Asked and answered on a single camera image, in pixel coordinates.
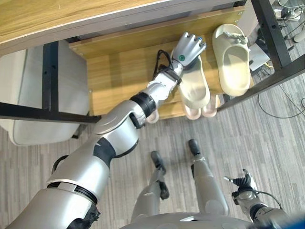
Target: black metal frame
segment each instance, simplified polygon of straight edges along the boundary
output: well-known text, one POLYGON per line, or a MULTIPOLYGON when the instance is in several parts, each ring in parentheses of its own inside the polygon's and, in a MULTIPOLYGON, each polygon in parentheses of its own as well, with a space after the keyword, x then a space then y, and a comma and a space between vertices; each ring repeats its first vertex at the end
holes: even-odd
POLYGON ((0 118, 79 124, 96 123, 100 120, 100 116, 59 112, 58 47, 58 42, 43 46, 41 109, 0 103, 0 118))
POLYGON ((244 95, 224 103, 218 111, 241 103, 305 72, 305 54, 291 61, 270 2, 268 0, 251 0, 251 2, 270 53, 274 74, 251 87, 244 95))

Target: white slipper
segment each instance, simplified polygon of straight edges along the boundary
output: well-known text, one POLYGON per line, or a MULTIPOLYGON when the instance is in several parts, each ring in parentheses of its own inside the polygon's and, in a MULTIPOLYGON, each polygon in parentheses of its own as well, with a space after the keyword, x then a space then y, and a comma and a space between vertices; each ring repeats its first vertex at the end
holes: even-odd
POLYGON ((201 109, 192 109, 183 105, 185 116, 190 120, 196 120, 201 116, 201 109))
POLYGON ((216 115, 218 108, 218 95, 212 95, 207 106, 201 109, 201 114, 204 117, 212 118, 216 115))
POLYGON ((191 109, 201 109, 210 101, 210 90, 203 73, 201 57, 194 66, 181 74, 179 91, 182 102, 191 109))
POLYGON ((150 116, 148 116, 148 117, 146 118, 146 121, 147 121, 148 123, 151 123, 151 124, 156 123, 158 120, 159 120, 159 112, 158 112, 158 109, 156 109, 154 112, 151 113, 150 116))
POLYGON ((247 42, 241 29, 233 24, 223 24, 213 34, 220 85, 231 96, 243 95, 250 86, 247 42))

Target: floor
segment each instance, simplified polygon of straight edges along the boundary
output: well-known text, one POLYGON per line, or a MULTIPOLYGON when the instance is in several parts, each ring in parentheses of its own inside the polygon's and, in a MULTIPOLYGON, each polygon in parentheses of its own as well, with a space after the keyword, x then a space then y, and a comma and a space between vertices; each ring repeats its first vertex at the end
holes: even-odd
MULTIPOLYGON (((305 42, 302 42, 291 51, 291 56, 295 59, 304 53, 305 42)), ((305 75, 284 83, 283 88, 301 107, 305 75)), ((298 112, 279 87, 261 94, 261 103, 278 116, 298 112)), ((7 132, 0 129, 0 229, 12 222, 35 193, 45 187, 54 161, 77 149, 91 131, 89 126, 80 139, 62 143, 17 147, 9 141, 7 132)), ((222 177, 241 175, 242 168, 253 174, 260 190, 274 194, 288 214, 305 211, 305 115, 276 119, 263 113, 253 98, 210 119, 161 120, 141 129, 139 135, 136 149, 111 164, 109 184, 98 205, 102 215, 92 226, 94 229, 116 229, 129 223, 137 195, 153 172, 149 158, 152 150, 159 150, 168 171, 165 181, 171 196, 161 202, 160 212, 197 211, 190 169, 192 157, 186 145, 190 138, 198 140, 224 191, 230 216, 246 220, 231 200, 236 187, 222 177)), ((261 198, 276 207, 269 197, 261 198)))

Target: wooden shelf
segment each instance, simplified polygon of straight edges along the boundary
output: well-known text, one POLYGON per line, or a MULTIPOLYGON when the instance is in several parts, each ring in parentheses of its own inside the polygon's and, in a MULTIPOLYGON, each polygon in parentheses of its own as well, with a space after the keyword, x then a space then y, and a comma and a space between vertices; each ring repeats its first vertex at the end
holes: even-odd
MULTIPOLYGON (((204 74, 211 93, 222 94, 212 34, 221 24, 236 23, 243 9, 204 13, 70 44, 87 61, 90 114, 106 114, 145 88, 152 79, 158 50, 171 52, 184 31, 200 35, 207 43, 201 55, 204 74)), ((184 115, 178 90, 165 101, 159 114, 160 118, 184 115)))

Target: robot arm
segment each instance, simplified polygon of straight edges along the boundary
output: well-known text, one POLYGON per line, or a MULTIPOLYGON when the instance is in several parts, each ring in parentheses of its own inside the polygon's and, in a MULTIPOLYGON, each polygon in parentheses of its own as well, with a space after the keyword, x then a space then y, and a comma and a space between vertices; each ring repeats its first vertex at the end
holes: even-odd
POLYGON ((98 219, 113 158, 131 152, 138 128, 165 101, 187 69, 205 49, 195 35, 183 34, 172 57, 172 68, 161 71, 146 89, 113 108, 95 126, 90 138, 69 155, 7 227, 8 229, 87 229, 98 219))
POLYGON ((232 193, 234 203, 241 207, 243 213, 257 228, 282 228, 283 225, 288 224, 290 218, 282 210, 281 205, 280 209, 271 208, 262 202, 257 195, 261 192, 257 191, 253 177, 246 169, 243 171, 243 178, 224 177, 225 180, 239 187, 236 192, 232 193))

